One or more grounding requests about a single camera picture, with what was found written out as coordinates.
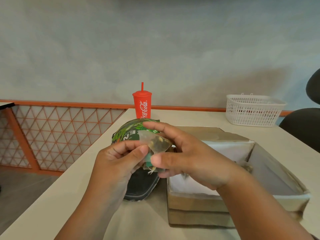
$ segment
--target person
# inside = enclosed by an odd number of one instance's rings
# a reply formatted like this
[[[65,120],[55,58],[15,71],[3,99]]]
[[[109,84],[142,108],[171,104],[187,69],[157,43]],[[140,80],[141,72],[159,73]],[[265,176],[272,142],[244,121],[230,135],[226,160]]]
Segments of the person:
[[[159,153],[151,163],[167,178],[189,174],[198,183],[217,190],[241,239],[312,240],[312,236],[281,207],[251,174],[192,135],[166,123],[144,122],[176,145],[177,153]],[[131,174],[148,153],[139,141],[122,141],[102,149],[88,187],[74,213],[55,240],[103,239],[112,215],[120,206]]]

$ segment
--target basket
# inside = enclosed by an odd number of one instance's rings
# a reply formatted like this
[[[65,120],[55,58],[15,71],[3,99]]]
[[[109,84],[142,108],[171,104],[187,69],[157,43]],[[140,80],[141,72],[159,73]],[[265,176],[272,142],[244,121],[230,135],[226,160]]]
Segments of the basket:
[[[274,126],[286,103],[259,95],[227,95],[226,118],[234,125]]]

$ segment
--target chair backrest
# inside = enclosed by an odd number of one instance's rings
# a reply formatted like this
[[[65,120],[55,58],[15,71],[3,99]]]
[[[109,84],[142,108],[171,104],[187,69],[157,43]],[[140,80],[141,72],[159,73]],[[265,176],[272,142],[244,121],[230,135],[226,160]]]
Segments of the chair backrest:
[[[320,104],[320,69],[317,70],[306,84],[306,94],[317,104]]]

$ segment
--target human hand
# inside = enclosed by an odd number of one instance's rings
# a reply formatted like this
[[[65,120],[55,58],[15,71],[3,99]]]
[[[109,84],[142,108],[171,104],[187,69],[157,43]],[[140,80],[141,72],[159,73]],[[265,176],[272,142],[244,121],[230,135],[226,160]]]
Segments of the human hand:
[[[94,198],[97,204],[117,210],[132,173],[143,164],[148,151],[147,145],[134,140],[117,142],[99,151],[84,198]]]
[[[242,171],[236,163],[221,153],[172,125],[148,121],[144,122],[143,126],[163,132],[178,149],[178,153],[165,152],[151,157],[152,165],[167,169],[158,173],[160,178],[187,173],[198,183],[216,190],[226,185],[236,172]]]

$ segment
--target person's right hand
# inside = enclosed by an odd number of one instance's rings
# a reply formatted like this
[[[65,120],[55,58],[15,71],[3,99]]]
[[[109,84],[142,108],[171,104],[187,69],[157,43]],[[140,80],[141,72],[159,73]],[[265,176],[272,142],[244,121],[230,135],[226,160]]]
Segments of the person's right hand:
[[[189,174],[198,183],[216,190],[226,185],[238,172],[242,172],[235,162],[212,149],[196,137],[162,122],[144,122],[147,129],[163,132],[174,142],[178,153],[159,153],[151,157],[151,163],[158,168],[167,169],[158,173],[167,178],[180,173]]]

